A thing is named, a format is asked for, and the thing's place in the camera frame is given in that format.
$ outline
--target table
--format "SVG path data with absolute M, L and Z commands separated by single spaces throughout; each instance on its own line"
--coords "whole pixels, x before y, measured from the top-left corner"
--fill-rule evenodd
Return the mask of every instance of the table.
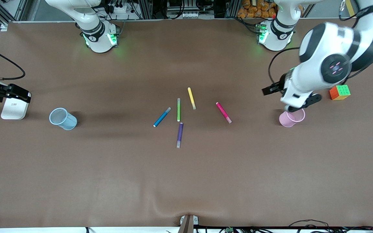
M 323 21 L 302 19 L 288 47 Z M 347 82 L 352 96 L 320 91 L 306 119 L 284 128 L 280 94 L 261 92 L 275 53 L 234 20 L 128 22 L 106 54 L 78 34 L 73 23 L 0 34 L 0 53 L 27 73 L 13 83 L 33 94 L 24 120 L 0 118 L 0 227 L 171 226 L 184 214 L 215 226 L 373 225 L 373 65 Z M 272 74 L 297 64 L 286 52 Z M 0 75 L 17 74 L 0 58 Z M 75 129 L 50 124 L 57 107 Z

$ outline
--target rubik's cube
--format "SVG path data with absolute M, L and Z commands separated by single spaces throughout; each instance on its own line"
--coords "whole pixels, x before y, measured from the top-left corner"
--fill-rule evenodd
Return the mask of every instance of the rubik's cube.
M 332 89 L 330 89 L 329 93 L 332 100 L 343 100 L 351 95 L 348 85 L 334 86 Z

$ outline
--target purple plastic cup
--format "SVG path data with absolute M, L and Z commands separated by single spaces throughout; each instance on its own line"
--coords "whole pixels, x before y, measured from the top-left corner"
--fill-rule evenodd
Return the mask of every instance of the purple plastic cup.
M 283 112 L 278 120 L 280 121 L 280 124 L 284 127 L 292 127 L 297 122 L 303 121 L 305 119 L 305 110 L 300 109 L 296 112 Z

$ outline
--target marker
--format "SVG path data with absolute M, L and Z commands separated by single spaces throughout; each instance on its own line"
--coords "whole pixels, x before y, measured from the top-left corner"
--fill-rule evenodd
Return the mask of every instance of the marker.
M 228 121 L 228 123 L 231 124 L 232 121 L 231 121 L 230 117 L 225 112 L 225 110 L 222 108 L 222 106 L 220 105 L 220 103 L 216 102 L 215 104 L 217 105 L 218 109 L 220 110 L 220 112 L 222 113 L 222 115 L 225 117 L 225 119 Z
M 179 124 L 179 128 L 178 128 L 178 140 L 176 142 L 176 147 L 177 148 L 180 148 L 181 147 L 181 140 L 182 140 L 182 130 L 184 129 L 184 124 L 181 122 Z
M 197 109 L 197 107 L 195 106 L 194 97 L 192 96 L 192 91 L 190 87 L 188 87 L 188 93 L 189 93 L 189 98 L 191 99 L 192 109 L 195 110 Z
M 168 115 L 168 112 L 171 110 L 171 107 L 169 107 L 168 109 L 166 109 L 166 111 L 164 113 L 162 113 L 162 115 L 158 118 L 158 120 L 155 121 L 155 123 L 153 124 L 154 127 L 157 127 L 158 124 L 163 120 L 163 118 L 165 118 L 166 115 Z
M 177 106 L 178 106 L 178 111 L 176 112 L 176 121 L 180 122 L 181 121 L 181 98 L 178 98 L 178 102 L 177 102 Z

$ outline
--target light blue cup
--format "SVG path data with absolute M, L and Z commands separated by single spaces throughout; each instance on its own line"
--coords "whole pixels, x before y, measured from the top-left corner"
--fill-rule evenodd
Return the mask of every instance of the light blue cup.
M 50 113 L 50 122 L 65 130 L 72 130 L 77 125 L 77 118 L 67 112 L 64 108 L 56 108 Z

